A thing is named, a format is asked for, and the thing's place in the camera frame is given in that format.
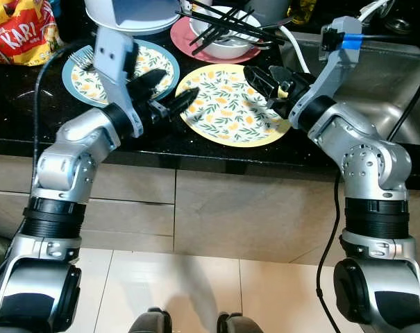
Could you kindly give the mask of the blue rimmed lemon plate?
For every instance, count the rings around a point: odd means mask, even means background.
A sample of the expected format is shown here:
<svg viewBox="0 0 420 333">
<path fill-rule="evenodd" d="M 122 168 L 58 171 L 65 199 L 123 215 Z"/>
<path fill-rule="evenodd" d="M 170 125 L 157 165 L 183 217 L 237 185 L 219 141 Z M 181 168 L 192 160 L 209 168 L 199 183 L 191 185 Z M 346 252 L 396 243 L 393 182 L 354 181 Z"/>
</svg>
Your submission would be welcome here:
<svg viewBox="0 0 420 333">
<path fill-rule="evenodd" d="M 135 65 L 135 76 L 141 76 L 152 69 L 163 69 L 167 73 L 161 82 L 156 85 L 153 98 L 159 99 L 167 96 L 178 84 L 181 70 L 178 61 L 165 48 L 147 42 L 136 40 L 139 47 L 139 55 Z M 92 45 L 80 48 L 70 55 L 64 64 L 62 82 L 65 89 L 76 99 L 93 107 L 102 108 L 108 104 L 107 94 L 104 92 L 101 80 L 95 71 L 87 71 L 77 62 L 79 58 L 92 58 Z"/>
</svg>

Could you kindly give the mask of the clear drinking glass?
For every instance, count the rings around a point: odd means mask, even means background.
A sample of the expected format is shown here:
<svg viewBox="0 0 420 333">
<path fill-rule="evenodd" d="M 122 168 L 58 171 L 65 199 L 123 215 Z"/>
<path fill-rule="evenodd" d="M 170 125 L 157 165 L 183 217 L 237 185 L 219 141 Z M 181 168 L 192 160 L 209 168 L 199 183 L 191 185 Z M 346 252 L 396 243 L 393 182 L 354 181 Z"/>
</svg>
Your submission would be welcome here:
<svg viewBox="0 0 420 333">
<path fill-rule="evenodd" d="M 418 24 L 413 15 L 396 13 L 385 18 L 384 25 L 387 31 L 397 35 L 410 35 L 417 31 Z"/>
</svg>

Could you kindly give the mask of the pink plate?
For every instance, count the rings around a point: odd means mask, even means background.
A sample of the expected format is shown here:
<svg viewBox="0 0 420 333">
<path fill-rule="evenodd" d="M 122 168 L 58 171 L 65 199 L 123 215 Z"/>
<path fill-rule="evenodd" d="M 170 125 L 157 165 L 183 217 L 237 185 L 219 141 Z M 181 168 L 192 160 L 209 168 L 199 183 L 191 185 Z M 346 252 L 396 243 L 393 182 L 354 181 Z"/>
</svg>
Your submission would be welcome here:
<svg viewBox="0 0 420 333">
<path fill-rule="evenodd" d="M 190 18 L 179 19 L 171 26 L 171 29 L 169 29 L 169 35 L 171 36 L 171 41 L 179 51 L 182 51 L 182 53 L 191 58 L 197 58 L 197 60 L 204 62 L 216 64 L 236 64 L 251 60 L 251 58 L 256 58 L 261 52 L 260 49 L 251 48 L 250 51 L 247 51 L 244 55 L 236 58 L 216 58 L 207 54 L 206 51 L 201 51 L 196 55 L 191 55 L 191 51 L 197 48 L 197 44 L 190 45 L 190 42 L 196 37 L 196 34 L 194 34 L 190 29 Z"/>
</svg>

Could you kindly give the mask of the white bowl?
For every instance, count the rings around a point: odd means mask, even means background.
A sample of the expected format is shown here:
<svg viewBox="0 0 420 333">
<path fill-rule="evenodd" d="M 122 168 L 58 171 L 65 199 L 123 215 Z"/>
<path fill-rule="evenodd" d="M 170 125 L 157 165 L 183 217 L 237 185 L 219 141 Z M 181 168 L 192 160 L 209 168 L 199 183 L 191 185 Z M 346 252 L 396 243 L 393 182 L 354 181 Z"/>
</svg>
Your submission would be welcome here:
<svg viewBox="0 0 420 333">
<path fill-rule="evenodd" d="M 226 13 L 230 10 L 230 7 L 225 6 L 212 6 L 220 12 Z M 200 9 L 193 6 L 193 13 L 207 14 L 213 16 L 213 18 L 219 18 L 221 14 L 215 12 L 209 12 L 209 10 Z M 244 20 L 248 25 L 258 26 L 257 19 L 253 18 L 250 14 L 245 13 L 243 10 L 238 10 L 235 16 L 238 19 Z M 195 35 L 203 34 L 208 28 L 209 23 L 202 22 L 194 18 L 190 19 L 190 28 Z M 190 42 L 191 46 L 200 46 L 203 44 L 204 36 L 197 36 L 193 41 Z M 238 58 L 250 51 L 253 47 L 252 42 L 258 42 L 260 39 L 245 35 L 242 33 L 236 33 L 234 31 L 224 31 L 212 44 L 203 49 L 203 52 L 213 58 L 223 58 L 223 60 L 232 60 L 232 58 Z"/>
</svg>

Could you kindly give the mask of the white tiered storage organizer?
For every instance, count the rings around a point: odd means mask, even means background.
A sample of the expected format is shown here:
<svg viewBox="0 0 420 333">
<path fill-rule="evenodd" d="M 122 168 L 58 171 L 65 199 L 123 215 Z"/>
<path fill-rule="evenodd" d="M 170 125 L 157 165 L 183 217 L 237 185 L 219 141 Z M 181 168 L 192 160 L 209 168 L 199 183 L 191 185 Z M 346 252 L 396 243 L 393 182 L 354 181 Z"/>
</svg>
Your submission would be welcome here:
<svg viewBox="0 0 420 333">
<path fill-rule="evenodd" d="M 85 8 L 100 26 L 131 35 L 152 35 L 177 22 L 182 0 L 85 0 Z"/>
</svg>

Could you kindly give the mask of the grey drawer front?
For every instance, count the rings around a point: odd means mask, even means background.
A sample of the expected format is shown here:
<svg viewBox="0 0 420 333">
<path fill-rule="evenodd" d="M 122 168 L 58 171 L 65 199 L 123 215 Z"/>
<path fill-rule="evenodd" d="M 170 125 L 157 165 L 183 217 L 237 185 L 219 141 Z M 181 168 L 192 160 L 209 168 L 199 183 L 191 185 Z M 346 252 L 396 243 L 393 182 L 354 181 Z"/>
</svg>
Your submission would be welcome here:
<svg viewBox="0 0 420 333">
<path fill-rule="evenodd" d="M 22 222 L 28 197 L 0 194 L 0 236 L 12 237 Z M 91 200 L 87 205 L 81 235 L 91 234 L 174 234 L 174 206 L 171 204 Z"/>
<path fill-rule="evenodd" d="M 131 202 L 174 203 L 175 175 L 172 169 L 102 164 L 90 196 Z M 0 191 L 28 193 L 30 185 L 31 159 L 0 155 Z"/>
<path fill-rule="evenodd" d="M 172 253 L 174 251 L 174 238 L 167 235 L 83 230 L 81 238 L 81 246 L 84 248 L 107 248 L 143 253 Z"/>
</svg>

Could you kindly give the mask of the black right robot foot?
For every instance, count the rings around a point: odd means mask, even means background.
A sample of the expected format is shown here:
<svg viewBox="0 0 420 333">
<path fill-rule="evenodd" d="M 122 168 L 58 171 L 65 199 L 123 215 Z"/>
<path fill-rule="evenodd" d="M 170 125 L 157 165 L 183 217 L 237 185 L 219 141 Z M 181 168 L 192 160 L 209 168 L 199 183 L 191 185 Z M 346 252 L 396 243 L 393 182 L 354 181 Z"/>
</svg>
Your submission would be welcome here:
<svg viewBox="0 0 420 333">
<path fill-rule="evenodd" d="M 264 333 L 261 327 L 242 313 L 221 313 L 217 320 L 216 333 Z"/>
</svg>

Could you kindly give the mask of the grey cabinet door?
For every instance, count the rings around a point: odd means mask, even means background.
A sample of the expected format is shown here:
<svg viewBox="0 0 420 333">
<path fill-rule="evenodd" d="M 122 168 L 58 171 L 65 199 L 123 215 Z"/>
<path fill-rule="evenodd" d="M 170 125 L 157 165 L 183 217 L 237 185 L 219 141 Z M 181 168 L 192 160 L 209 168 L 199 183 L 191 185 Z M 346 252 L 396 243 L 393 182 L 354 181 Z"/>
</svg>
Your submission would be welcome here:
<svg viewBox="0 0 420 333">
<path fill-rule="evenodd" d="M 174 252 L 318 264 L 333 230 L 333 174 L 289 180 L 177 171 Z"/>
</svg>

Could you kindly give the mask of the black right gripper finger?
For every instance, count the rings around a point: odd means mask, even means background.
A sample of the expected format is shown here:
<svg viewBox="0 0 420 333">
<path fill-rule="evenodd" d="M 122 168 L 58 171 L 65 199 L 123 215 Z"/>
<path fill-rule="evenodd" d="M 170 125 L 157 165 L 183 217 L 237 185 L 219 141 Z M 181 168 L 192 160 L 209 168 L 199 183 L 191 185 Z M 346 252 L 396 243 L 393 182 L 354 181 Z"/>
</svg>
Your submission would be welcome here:
<svg viewBox="0 0 420 333">
<path fill-rule="evenodd" d="M 242 70 L 248 84 L 269 101 L 278 98 L 279 82 L 266 70 L 258 66 L 244 66 Z"/>
<path fill-rule="evenodd" d="M 279 85 L 299 85 L 302 83 L 301 73 L 292 71 L 289 67 L 270 65 L 268 72 Z"/>
</svg>

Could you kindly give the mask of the stainless steel sink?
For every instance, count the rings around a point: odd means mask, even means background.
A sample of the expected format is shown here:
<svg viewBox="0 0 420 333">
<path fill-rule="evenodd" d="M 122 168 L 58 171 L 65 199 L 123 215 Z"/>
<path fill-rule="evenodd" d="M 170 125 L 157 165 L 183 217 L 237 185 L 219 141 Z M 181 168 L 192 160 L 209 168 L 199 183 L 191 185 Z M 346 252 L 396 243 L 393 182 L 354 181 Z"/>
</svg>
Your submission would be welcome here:
<svg viewBox="0 0 420 333">
<path fill-rule="evenodd" d="M 420 49 L 394 42 L 363 42 L 359 63 L 337 89 L 334 100 L 351 105 L 372 121 L 383 137 L 412 100 L 420 83 Z M 394 141 L 420 145 L 420 99 Z"/>
</svg>

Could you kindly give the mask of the black left robot foot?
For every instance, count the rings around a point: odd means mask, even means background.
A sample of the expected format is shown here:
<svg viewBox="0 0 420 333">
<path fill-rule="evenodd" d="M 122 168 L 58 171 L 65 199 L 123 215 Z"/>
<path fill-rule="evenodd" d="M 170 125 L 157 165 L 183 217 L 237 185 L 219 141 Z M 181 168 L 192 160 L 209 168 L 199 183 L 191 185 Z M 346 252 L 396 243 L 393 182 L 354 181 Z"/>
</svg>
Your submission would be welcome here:
<svg viewBox="0 0 420 333">
<path fill-rule="evenodd" d="M 172 320 L 168 311 L 149 308 L 131 324 L 127 333 L 172 333 Z"/>
</svg>

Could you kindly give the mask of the steel fork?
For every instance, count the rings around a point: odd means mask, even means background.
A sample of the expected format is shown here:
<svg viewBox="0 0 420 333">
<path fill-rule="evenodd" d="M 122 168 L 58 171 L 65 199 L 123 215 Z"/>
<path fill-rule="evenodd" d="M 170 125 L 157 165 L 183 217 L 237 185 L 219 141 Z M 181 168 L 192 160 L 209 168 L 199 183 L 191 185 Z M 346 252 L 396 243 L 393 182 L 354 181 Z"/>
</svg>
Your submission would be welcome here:
<svg viewBox="0 0 420 333">
<path fill-rule="evenodd" d="M 94 66 L 94 50 L 92 46 L 85 46 L 78 51 L 74 51 L 68 57 L 68 60 L 73 61 L 80 70 L 85 72 L 95 72 Z"/>
</svg>

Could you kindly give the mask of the yellow rimmed lemon plate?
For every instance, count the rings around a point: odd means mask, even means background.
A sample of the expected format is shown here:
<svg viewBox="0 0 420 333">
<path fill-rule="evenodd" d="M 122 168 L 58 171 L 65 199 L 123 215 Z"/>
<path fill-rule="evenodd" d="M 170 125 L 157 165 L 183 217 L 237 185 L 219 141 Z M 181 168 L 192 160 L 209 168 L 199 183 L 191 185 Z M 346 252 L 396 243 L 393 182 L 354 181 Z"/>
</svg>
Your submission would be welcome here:
<svg viewBox="0 0 420 333">
<path fill-rule="evenodd" d="M 258 147 L 276 142 L 290 129 L 289 121 L 266 108 L 266 99 L 251 88 L 244 66 L 213 64 L 188 73 L 176 94 L 198 88 L 198 96 L 180 115 L 191 130 L 211 142 Z"/>
</svg>

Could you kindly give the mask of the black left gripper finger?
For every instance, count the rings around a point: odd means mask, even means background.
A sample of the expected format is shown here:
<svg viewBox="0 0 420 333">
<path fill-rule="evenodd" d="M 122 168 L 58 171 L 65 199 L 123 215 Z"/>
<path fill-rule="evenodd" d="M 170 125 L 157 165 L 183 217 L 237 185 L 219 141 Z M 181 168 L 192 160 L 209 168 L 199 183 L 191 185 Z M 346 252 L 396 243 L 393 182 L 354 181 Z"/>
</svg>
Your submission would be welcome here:
<svg viewBox="0 0 420 333">
<path fill-rule="evenodd" d="M 153 96 L 157 91 L 156 86 L 165 79 L 168 72 L 164 69 L 152 69 L 129 80 L 131 96 Z"/>
<path fill-rule="evenodd" d="M 198 97 L 199 92 L 199 87 L 185 89 L 184 92 L 175 95 L 167 104 L 157 103 L 157 121 L 172 120 L 187 111 Z"/>
</svg>

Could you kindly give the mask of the yellow red Kari snack bag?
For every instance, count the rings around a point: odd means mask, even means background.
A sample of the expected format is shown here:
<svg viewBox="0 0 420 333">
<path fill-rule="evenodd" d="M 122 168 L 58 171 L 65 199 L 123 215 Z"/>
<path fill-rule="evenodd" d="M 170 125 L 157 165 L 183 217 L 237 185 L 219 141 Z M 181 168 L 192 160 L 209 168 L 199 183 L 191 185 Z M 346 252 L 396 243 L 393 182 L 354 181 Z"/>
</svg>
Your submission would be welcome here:
<svg viewBox="0 0 420 333">
<path fill-rule="evenodd" d="M 0 0 L 0 65 L 40 66 L 63 44 L 50 0 Z"/>
</svg>

